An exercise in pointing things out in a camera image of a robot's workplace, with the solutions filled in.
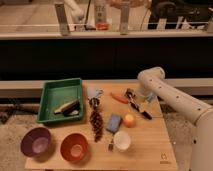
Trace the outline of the translucent yellowish gripper fingers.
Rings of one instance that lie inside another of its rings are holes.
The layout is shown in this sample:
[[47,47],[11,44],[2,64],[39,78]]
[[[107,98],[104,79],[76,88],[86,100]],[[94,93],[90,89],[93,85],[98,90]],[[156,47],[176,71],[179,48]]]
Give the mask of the translucent yellowish gripper fingers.
[[150,102],[147,99],[139,100],[139,108],[141,112],[148,110],[149,107],[150,107]]

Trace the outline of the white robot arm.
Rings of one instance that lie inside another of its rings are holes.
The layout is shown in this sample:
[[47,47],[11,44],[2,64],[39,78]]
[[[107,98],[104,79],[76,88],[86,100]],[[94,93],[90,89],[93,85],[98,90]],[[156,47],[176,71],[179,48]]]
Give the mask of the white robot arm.
[[137,79],[145,97],[155,94],[196,127],[189,171],[213,171],[213,106],[167,84],[161,67],[145,69]]

